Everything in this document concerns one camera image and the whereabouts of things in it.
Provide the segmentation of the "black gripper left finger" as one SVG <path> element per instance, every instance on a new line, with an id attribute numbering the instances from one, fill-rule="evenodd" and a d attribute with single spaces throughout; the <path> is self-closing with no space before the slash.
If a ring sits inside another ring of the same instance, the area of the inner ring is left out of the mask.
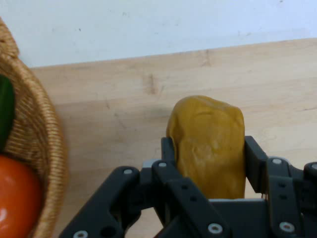
<path id="1" fill-rule="evenodd" d="M 116 168 L 61 232 L 62 238 L 122 238 L 153 208 L 159 238 L 228 238 L 231 229 L 194 183 L 176 168 L 173 142 L 161 140 L 161 159 L 141 170 Z"/>

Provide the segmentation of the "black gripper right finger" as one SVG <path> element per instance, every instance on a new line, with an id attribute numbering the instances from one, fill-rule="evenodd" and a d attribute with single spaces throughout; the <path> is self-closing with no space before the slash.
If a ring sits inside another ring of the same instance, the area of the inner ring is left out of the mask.
<path id="1" fill-rule="evenodd" d="M 317 236 L 317 164 L 298 169 L 287 160 L 269 157 L 252 136 L 245 137 L 246 176 L 265 197 L 274 238 Z"/>

